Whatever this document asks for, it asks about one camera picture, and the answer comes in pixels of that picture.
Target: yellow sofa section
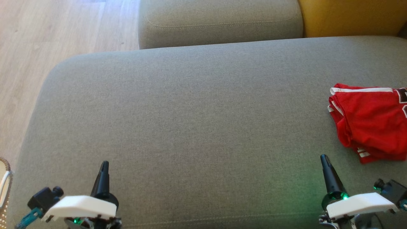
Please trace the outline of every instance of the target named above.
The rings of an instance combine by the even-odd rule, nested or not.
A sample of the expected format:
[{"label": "yellow sofa section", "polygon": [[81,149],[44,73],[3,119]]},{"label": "yellow sofa section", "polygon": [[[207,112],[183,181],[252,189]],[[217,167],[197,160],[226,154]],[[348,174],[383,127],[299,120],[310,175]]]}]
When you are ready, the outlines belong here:
[{"label": "yellow sofa section", "polygon": [[298,0],[305,37],[397,35],[407,0]]}]

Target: gray sofa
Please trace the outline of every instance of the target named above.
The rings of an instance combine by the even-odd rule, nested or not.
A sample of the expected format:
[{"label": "gray sofa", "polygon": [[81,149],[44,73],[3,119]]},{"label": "gray sofa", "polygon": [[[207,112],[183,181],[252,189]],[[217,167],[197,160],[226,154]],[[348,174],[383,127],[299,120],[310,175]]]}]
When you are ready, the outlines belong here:
[{"label": "gray sofa", "polygon": [[[287,37],[266,36],[296,37],[292,26]],[[204,40],[170,44],[146,35],[140,42],[152,48]],[[327,111],[329,88],[401,87],[406,72],[407,40],[381,36],[70,58],[50,72],[39,95],[13,179],[9,223],[28,213],[27,201],[45,186],[89,195],[108,160],[124,228],[320,228],[321,154],[350,195],[372,192],[377,178],[407,184],[405,162],[361,165],[340,144]],[[379,217],[387,228],[407,225],[403,213]]]}]

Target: red fabric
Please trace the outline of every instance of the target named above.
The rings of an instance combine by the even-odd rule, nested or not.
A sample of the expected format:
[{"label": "red fabric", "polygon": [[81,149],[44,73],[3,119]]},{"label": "red fabric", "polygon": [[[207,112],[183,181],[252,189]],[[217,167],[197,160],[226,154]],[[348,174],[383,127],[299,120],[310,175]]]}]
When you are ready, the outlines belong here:
[{"label": "red fabric", "polygon": [[[344,84],[334,87],[364,89]],[[391,92],[339,91],[329,98],[330,114],[340,142],[358,155],[364,152],[362,149],[370,154],[359,157],[361,163],[379,159],[406,160],[407,114],[403,109],[407,110],[407,94],[402,97],[402,93],[404,91],[395,89]]]}]

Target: wooden floor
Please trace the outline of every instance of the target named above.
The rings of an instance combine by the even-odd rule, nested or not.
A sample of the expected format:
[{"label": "wooden floor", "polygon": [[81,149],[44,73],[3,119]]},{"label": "wooden floor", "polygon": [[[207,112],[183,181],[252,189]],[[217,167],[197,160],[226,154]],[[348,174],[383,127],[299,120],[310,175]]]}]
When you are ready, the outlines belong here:
[{"label": "wooden floor", "polygon": [[82,53],[138,49],[140,0],[0,0],[0,156],[15,168],[41,85]]}]

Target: sofa seam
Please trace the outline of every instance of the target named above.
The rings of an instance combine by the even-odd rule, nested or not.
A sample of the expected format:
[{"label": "sofa seam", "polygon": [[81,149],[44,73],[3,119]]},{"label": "sofa seam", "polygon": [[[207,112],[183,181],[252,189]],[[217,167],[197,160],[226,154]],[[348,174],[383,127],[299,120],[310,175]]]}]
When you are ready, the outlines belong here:
[{"label": "sofa seam", "polygon": [[214,222],[223,222],[222,220],[227,221],[239,221],[239,220],[254,220],[254,219],[264,219],[264,218],[284,218],[290,217],[292,215],[310,215],[311,213],[291,213],[291,214],[255,214],[255,215],[241,215],[241,216],[224,216],[224,217],[212,217],[212,218],[202,218],[202,219],[192,219],[192,220],[176,220],[176,221],[166,221],[166,222],[148,222],[140,224],[127,225],[128,227],[158,227],[169,224],[204,224],[204,223],[214,223]]},{"label": "sofa seam", "polygon": [[231,22],[231,23],[215,23],[215,24],[193,24],[193,25],[182,25],[182,26],[160,26],[153,24],[150,20],[148,20],[147,16],[143,16],[144,21],[147,22],[149,25],[152,27],[158,28],[158,29],[187,29],[187,28],[211,28],[211,27],[226,27],[226,26],[239,26],[239,25],[249,25],[249,24],[273,24],[273,23],[280,23],[280,22],[288,22],[293,19],[298,18],[300,14],[297,13],[294,17],[289,18],[287,20],[282,20],[282,21],[276,21],[276,22],[268,22],[268,21],[258,21],[258,22]]}]

